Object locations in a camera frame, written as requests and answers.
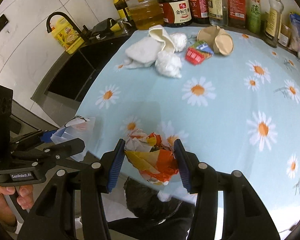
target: black faucet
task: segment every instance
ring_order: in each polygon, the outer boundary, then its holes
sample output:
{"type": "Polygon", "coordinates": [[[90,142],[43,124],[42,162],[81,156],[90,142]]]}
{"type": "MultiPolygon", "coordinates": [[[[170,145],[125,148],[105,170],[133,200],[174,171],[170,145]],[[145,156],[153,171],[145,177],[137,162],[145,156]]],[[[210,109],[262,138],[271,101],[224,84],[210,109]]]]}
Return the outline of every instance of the black faucet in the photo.
{"type": "MultiPolygon", "coordinates": [[[[85,42],[90,43],[89,37],[87,35],[85,35],[84,33],[82,33],[82,31],[77,27],[77,25],[74,24],[74,22],[70,19],[70,17],[68,15],[66,15],[65,13],[63,13],[63,12],[54,12],[54,13],[52,13],[52,14],[50,14],[48,16],[48,19],[47,19],[47,32],[48,33],[52,32],[52,29],[51,29],[51,26],[50,26],[50,20],[55,15],[61,15],[61,16],[63,16],[68,21],[68,23],[70,23],[72,25],[72,27],[74,28],[74,30],[77,31],[77,33],[79,34],[79,36],[85,42]]],[[[84,28],[84,32],[88,34],[89,31],[88,31],[87,27],[84,25],[83,28],[84,28]]]]}

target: snack wrapper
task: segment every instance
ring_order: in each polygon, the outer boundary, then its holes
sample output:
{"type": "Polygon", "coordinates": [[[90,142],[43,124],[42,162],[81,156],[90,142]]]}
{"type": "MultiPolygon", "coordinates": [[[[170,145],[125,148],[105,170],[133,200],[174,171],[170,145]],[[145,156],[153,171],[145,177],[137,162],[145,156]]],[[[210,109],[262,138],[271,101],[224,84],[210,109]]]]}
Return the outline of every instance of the snack wrapper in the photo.
{"type": "Polygon", "coordinates": [[[158,134],[147,135],[143,130],[135,129],[128,135],[125,147],[128,161],[150,183],[167,185],[171,177],[179,172],[172,151],[162,145],[158,134]]]}

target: crumpled brown paper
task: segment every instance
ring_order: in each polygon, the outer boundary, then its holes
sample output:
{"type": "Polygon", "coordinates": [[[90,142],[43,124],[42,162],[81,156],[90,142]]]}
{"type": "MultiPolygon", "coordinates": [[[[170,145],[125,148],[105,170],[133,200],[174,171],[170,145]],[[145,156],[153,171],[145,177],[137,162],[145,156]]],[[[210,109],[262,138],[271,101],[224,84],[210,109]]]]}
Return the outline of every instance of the crumpled brown paper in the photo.
{"type": "Polygon", "coordinates": [[[221,53],[224,56],[230,55],[234,49],[232,37],[219,26],[201,29],[197,40],[207,42],[209,47],[213,48],[214,53],[221,53]]]}

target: white plastic bag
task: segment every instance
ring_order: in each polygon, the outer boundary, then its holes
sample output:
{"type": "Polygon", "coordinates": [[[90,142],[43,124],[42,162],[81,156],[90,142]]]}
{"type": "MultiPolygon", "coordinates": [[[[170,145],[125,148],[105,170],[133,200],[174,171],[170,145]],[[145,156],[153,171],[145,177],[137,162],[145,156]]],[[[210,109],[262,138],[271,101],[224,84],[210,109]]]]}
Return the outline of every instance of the white plastic bag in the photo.
{"type": "Polygon", "coordinates": [[[63,143],[76,138],[83,140],[85,144],[83,152],[71,156],[71,158],[74,160],[82,162],[88,151],[87,145],[92,136],[95,121],[95,117],[76,116],[74,119],[62,126],[58,131],[56,131],[51,136],[51,140],[55,144],[63,143]]]}

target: crumpled tissue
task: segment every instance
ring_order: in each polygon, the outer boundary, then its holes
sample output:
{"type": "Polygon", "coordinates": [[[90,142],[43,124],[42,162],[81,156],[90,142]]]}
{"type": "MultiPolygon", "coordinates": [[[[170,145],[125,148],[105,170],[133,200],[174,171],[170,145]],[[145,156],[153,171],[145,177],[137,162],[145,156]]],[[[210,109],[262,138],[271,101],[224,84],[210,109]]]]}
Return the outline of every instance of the crumpled tissue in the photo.
{"type": "Polygon", "coordinates": [[[155,62],[155,67],[161,75],[173,78],[181,78],[181,59],[171,52],[169,53],[164,50],[160,51],[155,62]]]}

